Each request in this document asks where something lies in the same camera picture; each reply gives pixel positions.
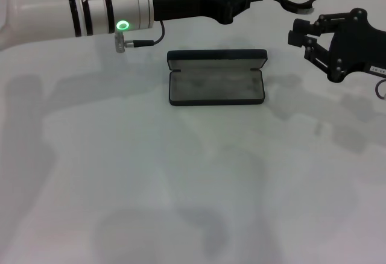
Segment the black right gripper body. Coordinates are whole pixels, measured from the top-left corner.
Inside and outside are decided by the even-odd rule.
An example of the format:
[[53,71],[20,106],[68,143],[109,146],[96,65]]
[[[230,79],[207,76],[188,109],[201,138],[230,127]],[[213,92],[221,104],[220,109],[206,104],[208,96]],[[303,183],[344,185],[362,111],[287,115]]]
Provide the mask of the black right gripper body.
[[329,47],[328,80],[340,83],[353,72],[385,78],[385,31],[372,27],[361,8],[346,14]]

